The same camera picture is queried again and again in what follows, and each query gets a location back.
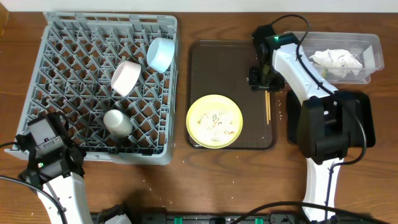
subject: wooden table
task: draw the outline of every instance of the wooden table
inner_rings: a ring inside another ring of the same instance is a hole
[[[306,163],[286,140],[285,119],[278,119],[278,140],[268,151],[199,151],[184,138],[187,110],[188,50],[197,40],[248,40],[259,25],[280,13],[168,13],[176,16],[181,33],[180,75],[177,87],[175,149],[167,166],[129,166],[85,162],[86,194],[92,212],[127,202],[130,207],[165,207],[171,212],[244,213],[281,200],[301,201],[305,193]],[[398,14],[304,14],[312,30],[358,32],[380,37],[385,68],[360,89],[371,99],[377,144],[356,165],[340,170],[336,206],[398,222]],[[16,135],[30,76],[46,21],[41,13],[11,13],[0,42],[0,142]],[[287,19],[276,32],[303,30],[302,21]],[[285,114],[285,92],[277,93]],[[347,160],[359,149],[350,149]],[[0,174],[16,177],[26,168],[0,152]],[[0,223],[49,223],[40,200],[22,186],[0,182]]]

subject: plate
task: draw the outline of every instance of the plate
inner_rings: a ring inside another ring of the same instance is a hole
[[[239,137],[243,116],[231,99],[221,95],[207,95],[191,105],[186,122],[193,140],[201,146],[219,149]]]

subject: lattice crate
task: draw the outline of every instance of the lattice crate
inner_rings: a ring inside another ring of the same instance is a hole
[[[71,120],[72,139],[88,151],[87,159],[169,163],[178,74],[176,19],[72,12],[44,15],[49,25],[44,31],[18,133],[26,131],[27,122],[42,113],[63,111]],[[156,37],[176,43],[173,62],[163,74],[146,62],[146,52]],[[121,97],[112,90],[110,82],[118,64],[125,60],[141,64],[143,73],[133,91]],[[134,129],[127,138],[116,139],[105,128],[103,116],[111,109],[121,110],[131,118]]]

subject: white cup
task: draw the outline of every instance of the white cup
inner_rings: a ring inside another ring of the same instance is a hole
[[[141,74],[141,65],[133,62],[122,62],[113,73],[111,87],[121,96],[127,96],[134,88]]]
[[[149,46],[148,65],[159,73],[164,73],[170,66],[174,56],[174,41],[158,37]]]
[[[132,131],[130,118],[119,110],[110,110],[104,115],[106,129],[115,137],[123,138]]]

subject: black tray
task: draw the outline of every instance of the black tray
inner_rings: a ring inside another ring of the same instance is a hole
[[[271,121],[267,124],[264,91],[252,91],[249,69],[257,65],[250,41],[202,40],[190,49],[188,107],[199,98],[217,94],[233,100],[242,112],[243,129],[237,140],[224,149],[268,149],[275,143],[275,97],[271,93]],[[206,149],[186,132],[195,149]]]

